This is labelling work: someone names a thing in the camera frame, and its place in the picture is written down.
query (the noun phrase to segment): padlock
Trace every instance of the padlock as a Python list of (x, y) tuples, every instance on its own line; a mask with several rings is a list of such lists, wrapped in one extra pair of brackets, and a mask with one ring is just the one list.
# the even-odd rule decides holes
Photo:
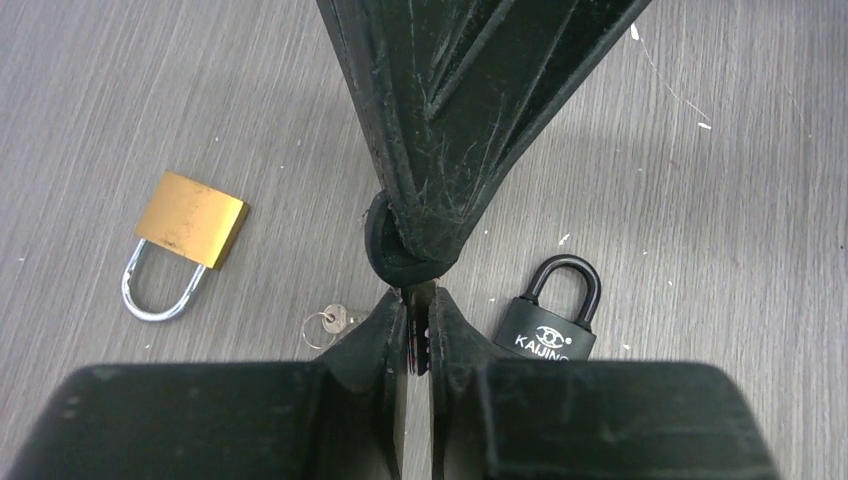
[[(121, 281), (121, 297), (130, 313), (145, 322), (162, 322), (183, 313), (206, 270), (218, 270), (224, 264), (248, 209), (242, 200), (166, 171), (135, 227), (141, 240)], [(182, 297), (159, 313), (138, 307), (132, 296), (133, 274), (147, 242), (198, 264)]]
[[(586, 298), (574, 321), (539, 306), (539, 294), (554, 270), (570, 268), (586, 281)], [(556, 255), (536, 270), (530, 285), (512, 300), (495, 344), (526, 358), (586, 360), (595, 344), (591, 322), (601, 301), (601, 279), (586, 260), (575, 255)]]

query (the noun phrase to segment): gray wooden surface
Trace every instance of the gray wooden surface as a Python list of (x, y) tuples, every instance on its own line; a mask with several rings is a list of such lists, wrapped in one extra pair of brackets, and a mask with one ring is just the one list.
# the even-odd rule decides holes
[[(846, 24), (843, 0), (657, 0), (444, 278), (468, 318), (491, 334), (538, 262), (582, 255), (595, 358), (718, 365), (787, 478), (848, 478)], [(253, 209), (189, 313), (146, 325), (118, 285), (164, 169)], [(0, 1), (0, 472), (81, 365), (312, 358), (306, 314), (385, 289), (359, 223), (378, 188), (309, 0)], [(164, 306), (192, 267), (148, 260)], [(572, 282), (547, 305), (574, 308)]]

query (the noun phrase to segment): brass padlock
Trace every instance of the brass padlock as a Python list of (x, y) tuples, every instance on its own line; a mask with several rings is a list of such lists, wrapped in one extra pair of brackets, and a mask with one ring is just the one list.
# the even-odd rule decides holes
[[(218, 270), (224, 264), (248, 208), (242, 200), (166, 171), (135, 227), (141, 240), (121, 281), (121, 295), (130, 313), (145, 322), (162, 322), (179, 316), (206, 269)], [(198, 264), (179, 301), (160, 313), (139, 308), (132, 297), (133, 274), (147, 242)]]

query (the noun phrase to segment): black padlock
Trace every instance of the black padlock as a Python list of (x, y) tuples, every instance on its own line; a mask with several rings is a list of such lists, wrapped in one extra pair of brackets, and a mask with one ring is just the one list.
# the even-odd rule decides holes
[[(539, 294), (554, 270), (576, 270), (586, 281), (586, 298), (574, 321), (539, 306)], [(556, 255), (539, 266), (521, 296), (512, 299), (495, 344), (526, 358), (586, 360), (595, 344), (590, 323), (601, 301), (601, 278), (586, 260), (575, 255)]]

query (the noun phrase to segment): padlock body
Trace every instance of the padlock body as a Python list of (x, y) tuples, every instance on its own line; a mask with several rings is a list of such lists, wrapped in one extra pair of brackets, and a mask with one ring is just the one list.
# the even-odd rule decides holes
[(165, 172), (135, 233), (195, 263), (218, 269), (247, 210), (248, 205), (238, 198)]
[(523, 298), (514, 298), (495, 335), (495, 344), (525, 358), (586, 360), (592, 332)]

